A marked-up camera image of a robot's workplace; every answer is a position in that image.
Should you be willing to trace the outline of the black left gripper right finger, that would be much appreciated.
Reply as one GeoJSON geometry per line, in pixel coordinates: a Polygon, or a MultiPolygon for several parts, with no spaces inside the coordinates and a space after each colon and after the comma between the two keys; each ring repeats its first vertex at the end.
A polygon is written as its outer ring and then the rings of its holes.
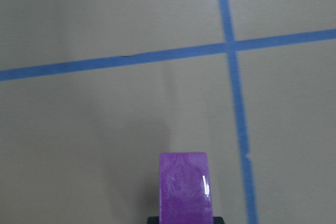
{"type": "Polygon", "coordinates": [[[213,224],[225,224],[223,217],[214,216],[213,217],[213,224]]]}

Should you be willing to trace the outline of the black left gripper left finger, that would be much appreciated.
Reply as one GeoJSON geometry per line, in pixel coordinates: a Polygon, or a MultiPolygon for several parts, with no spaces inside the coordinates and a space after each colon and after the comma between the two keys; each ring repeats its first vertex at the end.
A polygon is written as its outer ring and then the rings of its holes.
{"type": "Polygon", "coordinates": [[[146,220],[147,224],[160,224],[160,217],[159,216],[150,216],[146,220]]]}

